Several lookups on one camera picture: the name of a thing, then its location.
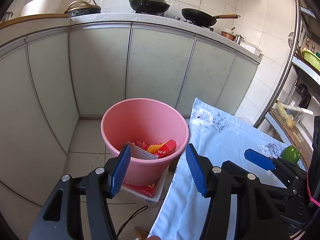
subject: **countertop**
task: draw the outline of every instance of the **countertop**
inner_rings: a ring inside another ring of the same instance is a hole
[[[25,36],[30,33],[35,33],[43,31],[46,29],[67,27],[71,25],[87,24],[94,22],[137,22],[137,23],[147,23],[162,25],[171,28],[180,29],[186,32],[194,33],[205,38],[209,38],[218,43],[224,44],[239,53],[251,58],[257,63],[261,62],[261,59],[255,54],[241,47],[240,45],[234,43],[233,41],[222,37],[219,34],[206,30],[196,25],[192,25],[183,21],[178,21],[171,18],[165,18],[154,15],[144,15],[136,13],[100,13],[100,14],[90,14],[77,17],[66,17],[64,14],[55,15],[55,17],[48,18],[48,15],[43,15],[44,17],[38,16],[36,19],[15,21],[11,25],[7,25],[0,28],[0,46],[9,43],[21,36]]]

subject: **wooden board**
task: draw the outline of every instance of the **wooden board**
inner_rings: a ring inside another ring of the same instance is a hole
[[[285,132],[292,145],[295,146],[301,152],[301,159],[303,164],[309,169],[311,158],[313,154],[313,150],[308,144],[307,140],[301,135],[299,129],[295,126],[292,130],[289,130],[287,127],[283,125],[283,123],[279,120],[278,116],[275,114],[274,109],[269,111],[271,116],[277,121],[282,130]]]
[[[47,13],[47,14],[35,14],[35,15],[27,15],[23,17],[18,17],[14,18],[9,21],[5,21],[3,23],[0,23],[0,29],[7,27],[12,24],[20,23],[20,22],[25,22],[29,20],[37,20],[37,19],[45,19],[45,18],[69,18],[71,15],[70,14],[60,14],[60,13]]]

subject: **wok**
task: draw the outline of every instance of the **wok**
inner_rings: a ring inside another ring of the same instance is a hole
[[[236,14],[211,16],[210,14],[192,8],[184,8],[181,12],[186,20],[193,21],[193,24],[203,27],[215,25],[217,19],[238,19],[241,17]]]
[[[133,10],[139,13],[164,13],[170,5],[165,0],[129,0]]]

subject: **white container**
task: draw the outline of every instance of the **white container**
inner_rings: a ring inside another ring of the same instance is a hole
[[[57,13],[61,0],[33,0],[27,3],[20,14],[20,17],[34,14]]]
[[[260,56],[260,53],[262,52],[261,49],[259,49],[257,46],[241,41],[240,42],[240,46],[244,47],[245,49],[247,49],[248,51],[252,52],[253,54],[257,55],[258,57]]]

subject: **copper pot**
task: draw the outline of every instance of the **copper pot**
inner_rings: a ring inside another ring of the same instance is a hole
[[[226,33],[226,32],[221,32],[221,36],[223,36],[223,37],[225,37],[225,38],[227,38],[229,40],[232,40],[232,41],[234,41],[235,38],[236,38],[236,36],[234,36],[234,35],[232,35],[230,33]]]

